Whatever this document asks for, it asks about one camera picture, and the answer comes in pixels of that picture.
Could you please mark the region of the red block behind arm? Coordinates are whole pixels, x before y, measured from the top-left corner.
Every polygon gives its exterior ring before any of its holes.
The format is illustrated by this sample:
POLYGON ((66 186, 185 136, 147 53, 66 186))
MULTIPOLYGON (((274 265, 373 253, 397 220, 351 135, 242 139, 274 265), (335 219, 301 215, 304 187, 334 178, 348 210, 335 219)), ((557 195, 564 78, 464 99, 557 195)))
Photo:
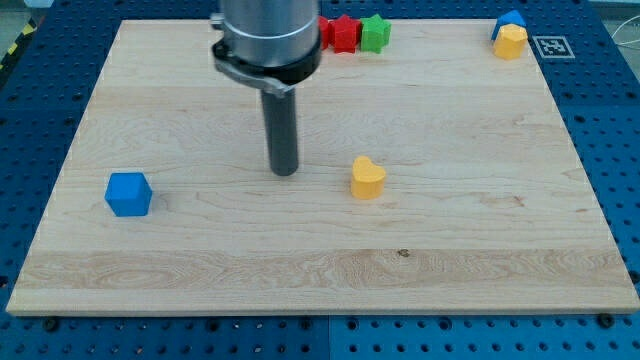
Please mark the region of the red block behind arm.
POLYGON ((321 38, 320 48, 325 50, 330 44, 330 21, 323 16, 319 16, 318 27, 321 38))

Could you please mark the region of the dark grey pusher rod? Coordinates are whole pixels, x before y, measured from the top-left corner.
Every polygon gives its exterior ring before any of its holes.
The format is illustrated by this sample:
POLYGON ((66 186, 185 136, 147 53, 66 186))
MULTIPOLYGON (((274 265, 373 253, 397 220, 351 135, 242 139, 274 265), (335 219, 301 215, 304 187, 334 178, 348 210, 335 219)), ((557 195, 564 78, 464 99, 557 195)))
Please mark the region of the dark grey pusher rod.
POLYGON ((295 90, 283 97, 261 93, 269 165, 278 176, 290 176, 298 169, 298 139, 295 90))

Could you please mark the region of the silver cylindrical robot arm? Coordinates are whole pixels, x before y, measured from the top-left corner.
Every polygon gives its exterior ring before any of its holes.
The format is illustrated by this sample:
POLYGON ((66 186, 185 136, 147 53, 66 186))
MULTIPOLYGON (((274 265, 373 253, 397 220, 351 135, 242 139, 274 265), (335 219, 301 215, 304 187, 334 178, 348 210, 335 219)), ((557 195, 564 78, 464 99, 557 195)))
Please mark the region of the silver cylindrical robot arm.
POLYGON ((295 173, 296 85, 321 62, 318 2, 221 0, 210 23, 222 32, 212 46, 216 70, 260 92, 271 171, 295 173))

